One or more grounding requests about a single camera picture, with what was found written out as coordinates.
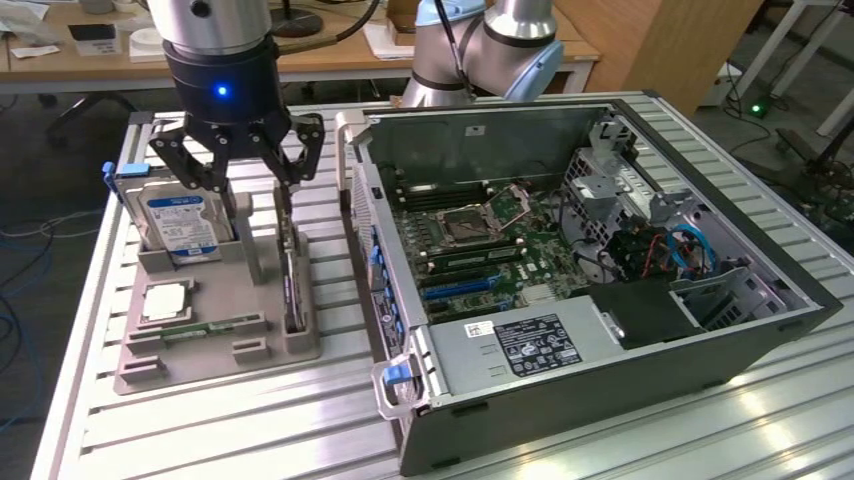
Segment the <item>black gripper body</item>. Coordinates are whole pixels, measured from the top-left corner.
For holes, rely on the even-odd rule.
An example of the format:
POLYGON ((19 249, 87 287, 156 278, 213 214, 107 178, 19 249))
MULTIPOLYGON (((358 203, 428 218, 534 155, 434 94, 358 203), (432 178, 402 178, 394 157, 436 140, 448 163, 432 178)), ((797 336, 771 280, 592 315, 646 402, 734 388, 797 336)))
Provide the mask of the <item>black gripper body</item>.
POLYGON ((185 134, 207 149, 228 139, 229 157, 259 156, 249 133, 257 128, 271 143, 288 133, 276 60, 279 50, 267 37, 251 49, 229 55, 201 55, 165 44, 179 100, 185 111, 185 134))

